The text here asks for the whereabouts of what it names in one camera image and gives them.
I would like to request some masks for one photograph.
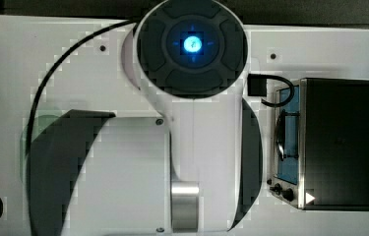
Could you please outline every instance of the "blue light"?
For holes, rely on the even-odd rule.
[[[198,52],[202,49],[202,41],[196,36],[189,36],[184,40],[184,49],[188,52]]]

